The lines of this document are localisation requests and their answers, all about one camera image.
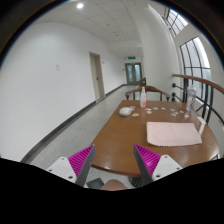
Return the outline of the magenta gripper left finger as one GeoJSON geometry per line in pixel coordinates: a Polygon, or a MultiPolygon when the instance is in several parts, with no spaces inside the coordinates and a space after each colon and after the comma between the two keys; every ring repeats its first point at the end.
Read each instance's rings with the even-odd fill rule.
{"type": "Polygon", "coordinates": [[[47,171],[83,187],[95,156],[95,146],[91,145],[70,157],[60,157],[47,171]]]}

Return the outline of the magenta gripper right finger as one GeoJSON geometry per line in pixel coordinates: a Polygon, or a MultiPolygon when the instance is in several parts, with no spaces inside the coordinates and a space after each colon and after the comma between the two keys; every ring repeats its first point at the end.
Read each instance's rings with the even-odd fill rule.
{"type": "Polygon", "coordinates": [[[133,154],[145,185],[182,169],[169,155],[160,156],[137,144],[134,145],[133,154]]]}

